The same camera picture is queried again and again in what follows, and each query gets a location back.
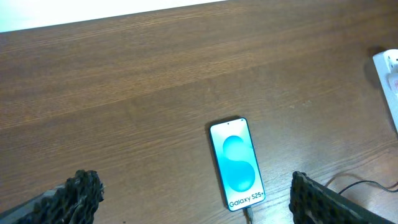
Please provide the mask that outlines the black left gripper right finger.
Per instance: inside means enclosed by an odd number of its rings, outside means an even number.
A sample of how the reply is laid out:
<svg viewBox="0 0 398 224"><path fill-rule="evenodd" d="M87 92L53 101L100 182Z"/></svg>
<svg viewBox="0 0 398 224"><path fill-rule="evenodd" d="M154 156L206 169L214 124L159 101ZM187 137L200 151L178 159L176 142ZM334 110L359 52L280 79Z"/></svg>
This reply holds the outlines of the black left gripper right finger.
<svg viewBox="0 0 398 224"><path fill-rule="evenodd" d="M394 224L299 171L292 174L289 209L294 224Z"/></svg>

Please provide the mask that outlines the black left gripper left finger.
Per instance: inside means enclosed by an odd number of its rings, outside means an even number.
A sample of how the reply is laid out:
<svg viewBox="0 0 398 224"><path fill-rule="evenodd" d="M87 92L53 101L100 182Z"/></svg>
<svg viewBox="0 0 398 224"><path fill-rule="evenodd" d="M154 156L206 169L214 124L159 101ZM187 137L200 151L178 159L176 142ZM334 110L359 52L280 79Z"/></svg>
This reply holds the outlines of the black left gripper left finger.
<svg viewBox="0 0 398 224"><path fill-rule="evenodd" d="M93 224L104 185L94 170L78 170L72 178L44 193L1 213L8 224Z"/></svg>

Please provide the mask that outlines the blue Galaxy smartphone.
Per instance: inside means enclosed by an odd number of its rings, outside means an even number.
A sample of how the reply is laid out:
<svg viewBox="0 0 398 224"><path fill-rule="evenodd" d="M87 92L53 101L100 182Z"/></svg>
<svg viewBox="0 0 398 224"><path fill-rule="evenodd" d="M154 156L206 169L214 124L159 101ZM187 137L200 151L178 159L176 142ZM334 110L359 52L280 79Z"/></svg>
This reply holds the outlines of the blue Galaxy smartphone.
<svg viewBox="0 0 398 224"><path fill-rule="evenodd" d="M266 193L247 119L212 124L209 135L228 210L263 201Z"/></svg>

